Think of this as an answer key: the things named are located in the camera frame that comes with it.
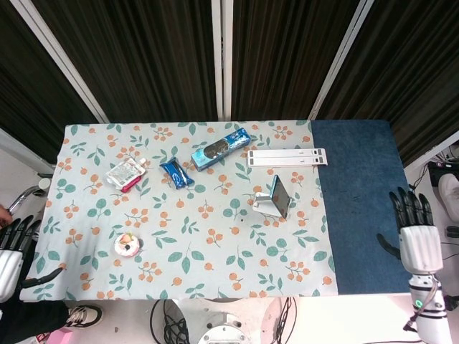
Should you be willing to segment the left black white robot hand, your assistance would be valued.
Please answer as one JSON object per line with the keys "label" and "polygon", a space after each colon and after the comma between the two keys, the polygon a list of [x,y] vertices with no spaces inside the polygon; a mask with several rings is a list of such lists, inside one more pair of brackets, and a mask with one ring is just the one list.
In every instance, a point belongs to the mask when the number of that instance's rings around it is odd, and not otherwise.
{"label": "left black white robot hand", "polygon": [[32,235],[41,224],[32,222],[33,216],[15,219],[1,230],[1,303],[8,301],[15,292],[43,285],[58,276],[63,268],[58,267],[40,278],[22,279],[20,273],[25,255],[32,243]]}

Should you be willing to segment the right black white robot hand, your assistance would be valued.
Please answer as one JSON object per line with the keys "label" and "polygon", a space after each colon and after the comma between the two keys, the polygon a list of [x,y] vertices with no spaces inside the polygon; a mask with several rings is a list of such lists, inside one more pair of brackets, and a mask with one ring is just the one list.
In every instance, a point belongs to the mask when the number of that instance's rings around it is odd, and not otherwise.
{"label": "right black white robot hand", "polygon": [[434,225],[432,209],[423,194],[416,195],[399,187],[390,192],[399,246],[391,245],[378,233],[377,241],[387,253],[402,262],[411,274],[435,274],[443,268],[440,233]]}

